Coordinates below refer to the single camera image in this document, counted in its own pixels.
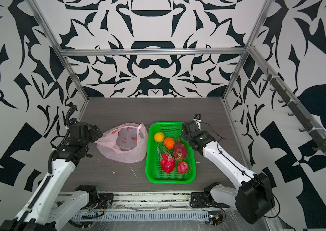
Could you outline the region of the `red round lychee fruit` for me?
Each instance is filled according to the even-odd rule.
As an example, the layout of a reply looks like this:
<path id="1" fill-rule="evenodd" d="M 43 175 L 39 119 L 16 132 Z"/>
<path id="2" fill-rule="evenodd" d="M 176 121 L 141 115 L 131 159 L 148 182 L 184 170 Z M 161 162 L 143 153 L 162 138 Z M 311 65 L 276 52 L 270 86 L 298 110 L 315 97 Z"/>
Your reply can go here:
<path id="1" fill-rule="evenodd" d="M 189 171 L 189 165 L 187 162 L 182 161 L 177 164 L 177 173 L 180 175 L 184 175 L 188 173 Z"/>

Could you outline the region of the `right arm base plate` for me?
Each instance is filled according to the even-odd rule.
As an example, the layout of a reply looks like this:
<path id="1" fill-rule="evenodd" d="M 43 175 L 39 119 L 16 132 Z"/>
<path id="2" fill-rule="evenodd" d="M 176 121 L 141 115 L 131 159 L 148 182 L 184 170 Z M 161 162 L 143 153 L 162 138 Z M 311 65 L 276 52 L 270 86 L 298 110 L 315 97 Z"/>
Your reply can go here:
<path id="1" fill-rule="evenodd" d="M 192 192 L 189 204 L 192 208 L 229 208 L 226 204 L 215 202 L 206 192 Z"/>

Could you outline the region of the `red dragon fruit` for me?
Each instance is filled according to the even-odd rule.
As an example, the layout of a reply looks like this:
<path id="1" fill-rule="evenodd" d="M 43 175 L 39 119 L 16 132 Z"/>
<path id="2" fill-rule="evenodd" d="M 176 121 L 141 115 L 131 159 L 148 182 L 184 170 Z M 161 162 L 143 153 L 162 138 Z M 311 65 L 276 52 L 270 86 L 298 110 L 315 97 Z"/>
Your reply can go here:
<path id="1" fill-rule="evenodd" d="M 156 148 L 159 155 L 159 164 L 162 167 L 163 172 L 170 174 L 176 167 L 176 159 L 173 154 L 166 148 L 160 149 Z"/>

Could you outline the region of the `pink plastic bag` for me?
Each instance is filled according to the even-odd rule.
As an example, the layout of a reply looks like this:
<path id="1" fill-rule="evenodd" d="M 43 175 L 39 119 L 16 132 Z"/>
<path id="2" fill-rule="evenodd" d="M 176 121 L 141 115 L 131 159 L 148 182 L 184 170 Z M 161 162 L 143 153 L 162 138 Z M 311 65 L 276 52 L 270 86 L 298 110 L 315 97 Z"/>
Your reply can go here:
<path id="1" fill-rule="evenodd" d="M 107 159 L 132 164 L 146 157 L 148 132 L 144 124 L 124 123 L 103 133 L 95 144 Z"/>

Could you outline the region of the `orange fruit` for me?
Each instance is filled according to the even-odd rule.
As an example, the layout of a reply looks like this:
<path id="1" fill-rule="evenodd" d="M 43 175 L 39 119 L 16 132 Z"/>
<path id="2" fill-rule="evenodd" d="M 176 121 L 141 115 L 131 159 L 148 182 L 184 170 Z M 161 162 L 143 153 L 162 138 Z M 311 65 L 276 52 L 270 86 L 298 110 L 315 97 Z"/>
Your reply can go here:
<path id="1" fill-rule="evenodd" d="M 167 137 L 165 138 L 164 140 L 164 146 L 167 148 L 167 149 L 173 149 L 175 145 L 175 140 L 174 138 L 171 138 L 171 137 Z"/>

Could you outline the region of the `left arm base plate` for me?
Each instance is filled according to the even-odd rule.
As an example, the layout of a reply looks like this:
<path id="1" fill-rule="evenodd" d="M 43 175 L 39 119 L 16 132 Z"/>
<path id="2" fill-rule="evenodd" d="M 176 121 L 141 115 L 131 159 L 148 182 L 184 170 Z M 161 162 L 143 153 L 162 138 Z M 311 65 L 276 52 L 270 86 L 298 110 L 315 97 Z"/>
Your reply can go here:
<path id="1" fill-rule="evenodd" d="M 108 209 L 113 205 L 114 194 L 113 193 L 98 193 L 96 204 L 94 209 Z"/>

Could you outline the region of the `yellow fruit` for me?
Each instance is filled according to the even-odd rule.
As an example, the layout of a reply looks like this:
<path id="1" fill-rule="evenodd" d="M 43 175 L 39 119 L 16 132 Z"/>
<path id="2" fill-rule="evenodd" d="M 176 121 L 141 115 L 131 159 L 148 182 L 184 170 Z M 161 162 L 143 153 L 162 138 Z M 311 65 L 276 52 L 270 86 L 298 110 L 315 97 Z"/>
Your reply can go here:
<path id="1" fill-rule="evenodd" d="M 154 140 L 155 142 L 161 143 L 165 140 L 165 134 L 162 132 L 157 132 L 154 134 Z"/>

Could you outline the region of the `black hook rail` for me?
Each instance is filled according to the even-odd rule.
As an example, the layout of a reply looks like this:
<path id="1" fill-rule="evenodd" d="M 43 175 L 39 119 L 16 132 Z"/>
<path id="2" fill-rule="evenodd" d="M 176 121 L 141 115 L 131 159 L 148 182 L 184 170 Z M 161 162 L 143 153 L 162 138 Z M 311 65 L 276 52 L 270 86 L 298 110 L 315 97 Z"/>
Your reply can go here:
<path id="1" fill-rule="evenodd" d="M 304 107 L 302 102 L 297 99 L 294 93 L 291 92 L 282 78 L 267 73 L 267 77 L 264 81 L 270 83 L 272 86 L 270 90 L 276 92 L 281 97 L 278 102 L 290 109 L 291 112 L 288 113 L 288 116 L 294 116 L 299 121 L 302 126 L 299 132 L 307 132 L 316 143 L 317 146 L 314 147 L 313 150 L 326 153 L 326 136 L 322 133 L 322 127 L 314 121 L 311 114 Z"/>

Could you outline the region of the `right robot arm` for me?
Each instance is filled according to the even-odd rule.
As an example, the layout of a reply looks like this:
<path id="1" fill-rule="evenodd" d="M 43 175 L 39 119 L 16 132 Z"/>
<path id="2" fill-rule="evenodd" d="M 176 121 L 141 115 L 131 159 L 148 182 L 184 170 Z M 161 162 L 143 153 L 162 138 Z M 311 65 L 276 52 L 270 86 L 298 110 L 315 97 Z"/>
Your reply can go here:
<path id="1" fill-rule="evenodd" d="M 268 176 L 256 174 L 233 158 L 207 131 L 202 131 L 195 120 L 183 123 L 181 138 L 190 147 L 214 163 L 231 181 L 233 188 L 221 184 L 208 187 L 213 201 L 235 208 L 249 224 L 254 224 L 271 211 L 278 200 L 272 192 Z"/>

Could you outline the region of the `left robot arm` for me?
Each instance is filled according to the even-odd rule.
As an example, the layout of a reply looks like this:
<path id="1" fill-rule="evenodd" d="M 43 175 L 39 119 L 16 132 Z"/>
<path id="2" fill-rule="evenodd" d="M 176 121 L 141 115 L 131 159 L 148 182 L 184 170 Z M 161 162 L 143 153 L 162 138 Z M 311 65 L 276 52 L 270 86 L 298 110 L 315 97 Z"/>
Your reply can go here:
<path id="1" fill-rule="evenodd" d="M 70 124 L 68 132 L 65 144 L 51 155 L 49 171 L 34 195 L 13 220 L 2 223 L 1 231 L 60 231 L 79 210 L 96 203 L 96 187 L 81 185 L 70 199 L 52 210 L 64 183 L 80 160 L 88 155 L 88 146 L 103 135 L 98 126 L 85 122 Z"/>

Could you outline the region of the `green plastic basket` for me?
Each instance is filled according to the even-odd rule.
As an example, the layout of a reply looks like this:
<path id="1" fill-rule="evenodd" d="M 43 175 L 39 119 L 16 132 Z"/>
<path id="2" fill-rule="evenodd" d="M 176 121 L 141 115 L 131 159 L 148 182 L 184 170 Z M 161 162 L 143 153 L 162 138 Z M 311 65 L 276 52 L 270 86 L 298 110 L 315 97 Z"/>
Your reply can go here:
<path id="1" fill-rule="evenodd" d="M 189 184 L 197 175 L 195 154 L 181 138 L 182 123 L 157 122 L 150 126 L 145 173 L 154 184 Z"/>

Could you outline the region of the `small circuit board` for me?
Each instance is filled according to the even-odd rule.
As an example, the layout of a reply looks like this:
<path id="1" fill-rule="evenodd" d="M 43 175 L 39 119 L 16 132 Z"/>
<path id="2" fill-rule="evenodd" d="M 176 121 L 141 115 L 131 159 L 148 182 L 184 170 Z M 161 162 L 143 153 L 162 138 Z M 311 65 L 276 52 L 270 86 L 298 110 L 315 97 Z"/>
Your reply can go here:
<path id="1" fill-rule="evenodd" d="M 208 224 L 211 226 L 218 226 L 226 219 L 226 214 L 224 210 L 216 210 L 208 212 Z"/>

